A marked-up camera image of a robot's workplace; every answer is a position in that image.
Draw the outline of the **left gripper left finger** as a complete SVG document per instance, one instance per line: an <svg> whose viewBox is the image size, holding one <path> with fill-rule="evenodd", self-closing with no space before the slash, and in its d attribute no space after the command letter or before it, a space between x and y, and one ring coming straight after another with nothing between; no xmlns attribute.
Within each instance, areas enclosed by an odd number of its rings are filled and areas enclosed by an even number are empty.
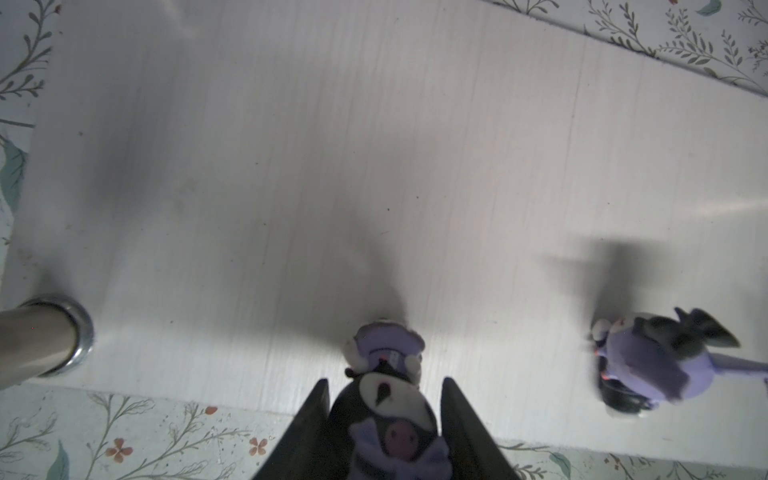
<svg viewBox="0 0 768 480"><path fill-rule="evenodd" d="M329 382L320 379L253 480L332 479L328 440Z"/></svg>

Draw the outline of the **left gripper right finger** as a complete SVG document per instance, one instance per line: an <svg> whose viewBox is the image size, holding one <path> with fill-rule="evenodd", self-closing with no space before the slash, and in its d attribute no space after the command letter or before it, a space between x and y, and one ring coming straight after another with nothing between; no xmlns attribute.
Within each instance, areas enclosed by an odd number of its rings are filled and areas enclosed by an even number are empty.
<svg viewBox="0 0 768 480"><path fill-rule="evenodd" d="M454 479L519 479L456 381L450 377L442 383L440 418Z"/></svg>

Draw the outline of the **dark purple toy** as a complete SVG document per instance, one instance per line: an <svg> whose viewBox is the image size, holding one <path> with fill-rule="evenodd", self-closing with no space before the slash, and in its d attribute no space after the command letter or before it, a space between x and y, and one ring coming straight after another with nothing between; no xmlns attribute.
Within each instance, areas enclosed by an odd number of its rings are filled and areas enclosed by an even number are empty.
<svg viewBox="0 0 768 480"><path fill-rule="evenodd" d="M351 382L329 414L333 479L451 479L453 466L420 391L424 339L402 323L362 325L344 344Z"/></svg>

